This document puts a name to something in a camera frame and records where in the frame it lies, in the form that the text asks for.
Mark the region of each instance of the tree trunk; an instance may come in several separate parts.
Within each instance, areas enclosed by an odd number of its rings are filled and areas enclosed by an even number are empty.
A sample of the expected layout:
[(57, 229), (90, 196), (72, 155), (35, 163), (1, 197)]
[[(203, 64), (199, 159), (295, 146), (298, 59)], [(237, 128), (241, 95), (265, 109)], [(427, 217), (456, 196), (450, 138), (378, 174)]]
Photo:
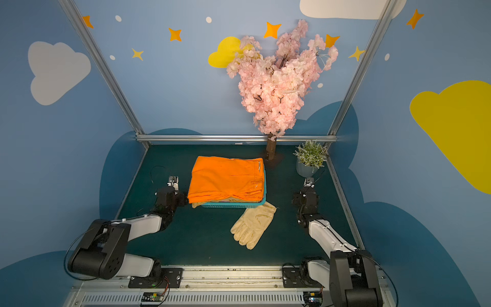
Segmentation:
[(271, 140), (273, 134), (268, 134), (268, 143), (266, 144), (266, 160), (271, 161), (274, 159), (274, 152), (276, 151), (276, 138)]

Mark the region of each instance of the plant pot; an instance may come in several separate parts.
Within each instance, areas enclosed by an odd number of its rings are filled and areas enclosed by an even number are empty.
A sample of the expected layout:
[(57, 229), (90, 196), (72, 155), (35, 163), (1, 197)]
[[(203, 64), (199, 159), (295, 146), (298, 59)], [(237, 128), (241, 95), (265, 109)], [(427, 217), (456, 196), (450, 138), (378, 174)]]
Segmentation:
[(305, 178), (312, 177), (312, 175), (315, 174), (318, 170), (318, 167), (308, 167), (307, 165), (300, 162), (299, 159), (297, 159), (297, 173), (299, 173), (300, 176)]

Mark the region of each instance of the pink blossom tree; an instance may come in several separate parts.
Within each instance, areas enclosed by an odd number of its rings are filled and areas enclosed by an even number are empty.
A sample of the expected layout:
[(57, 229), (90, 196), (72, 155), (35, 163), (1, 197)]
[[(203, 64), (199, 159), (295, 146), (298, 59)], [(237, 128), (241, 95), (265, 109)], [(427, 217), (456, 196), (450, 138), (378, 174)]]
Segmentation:
[(261, 46), (253, 36), (244, 36), (240, 45), (243, 54), (236, 54), (227, 67), (231, 78), (239, 73), (242, 105), (248, 112), (255, 113), (254, 124), (268, 135), (267, 160), (274, 158), (276, 137), (295, 125), (295, 116), (303, 106), (302, 98), (308, 93), (310, 84), (323, 71), (331, 69), (338, 56), (334, 46), (329, 48), (327, 55), (319, 54), (326, 45), (318, 34), (309, 41), (309, 49), (299, 53), (300, 39), (305, 37), (307, 30), (307, 22), (299, 20), (291, 33), (283, 34), (276, 42), (276, 56), (268, 57), (261, 55)]

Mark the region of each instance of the white cloud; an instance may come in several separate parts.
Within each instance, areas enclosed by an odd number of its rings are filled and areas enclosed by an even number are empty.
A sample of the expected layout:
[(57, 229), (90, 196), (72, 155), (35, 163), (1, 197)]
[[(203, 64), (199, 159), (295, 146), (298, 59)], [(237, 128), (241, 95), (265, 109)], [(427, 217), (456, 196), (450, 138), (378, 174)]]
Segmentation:
[[(378, 19), (386, 0), (300, 0), (300, 11), (312, 18)], [(406, 5), (399, 0), (392, 13), (396, 17)]]
[(31, 93), (43, 106), (56, 102), (90, 72), (89, 58), (64, 43), (34, 42), (27, 58), (35, 75)]

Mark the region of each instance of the folded orange cloth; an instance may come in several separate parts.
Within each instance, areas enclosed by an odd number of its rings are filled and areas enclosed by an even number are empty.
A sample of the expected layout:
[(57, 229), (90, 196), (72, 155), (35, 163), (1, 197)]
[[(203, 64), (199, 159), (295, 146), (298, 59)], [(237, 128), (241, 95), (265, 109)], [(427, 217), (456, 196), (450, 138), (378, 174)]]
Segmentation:
[(192, 169), (190, 203), (234, 197), (259, 202), (264, 196), (263, 159), (198, 157)]

